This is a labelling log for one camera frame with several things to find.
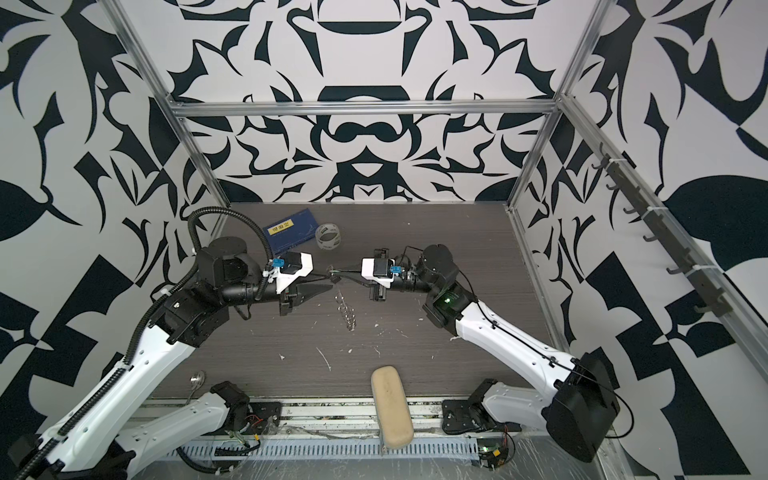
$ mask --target plastic sheet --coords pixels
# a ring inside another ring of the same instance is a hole
[[[265,440],[277,445],[289,445],[291,439]],[[368,460],[259,460],[241,462],[232,472],[220,478],[232,480],[262,480],[267,478],[364,478],[385,480],[419,478],[421,480],[470,480],[485,478],[515,480],[598,480],[604,477],[595,462],[585,464],[562,451],[546,435],[515,436],[514,458],[495,471],[471,464],[465,456],[459,458],[386,458]],[[192,480],[215,478],[195,472],[178,460],[155,462],[134,478],[137,480]]]

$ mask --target dark wooden tabletop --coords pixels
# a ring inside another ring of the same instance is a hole
[[[305,208],[298,204],[235,204],[266,226]],[[467,274],[475,293],[510,323],[549,343],[541,307],[502,204],[313,204],[318,223],[335,223],[341,245],[321,250],[314,240],[294,250],[311,253],[315,271],[357,267],[375,248],[401,253],[405,245],[443,243]],[[223,236],[244,238],[259,264],[264,252],[243,223],[229,218]],[[412,259],[418,258],[412,252]],[[338,311],[336,288],[356,314],[350,332]],[[276,303],[251,307],[243,321],[234,311],[193,355],[155,390],[156,398],[184,398],[190,374],[204,370],[205,386],[230,380],[252,396],[370,396],[370,377],[380,366],[398,369],[406,395],[468,395],[485,378],[529,386],[483,349],[438,329],[421,308],[422,295],[394,293],[369,300],[364,286],[343,280],[288,316]]]

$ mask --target hook rack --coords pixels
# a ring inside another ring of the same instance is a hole
[[[713,281],[713,277],[705,272],[712,269],[713,265],[700,265],[692,258],[691,249],[684,246],[678,236],[678,229],[674,227],[674,218],[669,209],[658,205],[659,200],[648,193],[647,187],[642,184],[634,173],[634,168],[625,159],[607,159],[604,157],[601,166],[605,166],[608,176],[615,185],[607,186],[609,190],[621,190],[621,193],[629,200],[632,208],[624,208],[626,214],[641,214],[641,219],[648,226],[652,235],[643,236],[647,242],[658,241],[675,262],[675,268],[667,268],[667,273],[677,275],[685,273],[686,278],[699,293],[706,303],[703,309],[697,307],[698,313],[712,312],[716,316],[723,316],[733,311],[733,307],[723,298],[723,289]]]

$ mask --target clear plastic object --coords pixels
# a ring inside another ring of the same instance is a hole
[[[339,304],[339,314],[341,314],[342,320],[346,322],[346,329],[350,332],[353,331],[356,325],[355,309],[347,304],[339,288],[336,289],[336,302]]]

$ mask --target yellow label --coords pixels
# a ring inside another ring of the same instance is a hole
[[[267,231],[270,233],[270,235],[274,235],[275,233],[279,233],[279,232],[282,232],[282,231],[283,231],[283,230],[285,230],[286,228],[289,228],[289,227],[292,227],[292,226],[293,226],[293,220],[291,220],[291,219],[289,218],[288,220],[286,220],[286,221],[284,221],[284,222],[282,222],[282,223],[278,223],[278,224],[277,224],[277,225],[275,225],[274,227],[271,227],[271,228],[270,228],[269,230],[267,230]]]

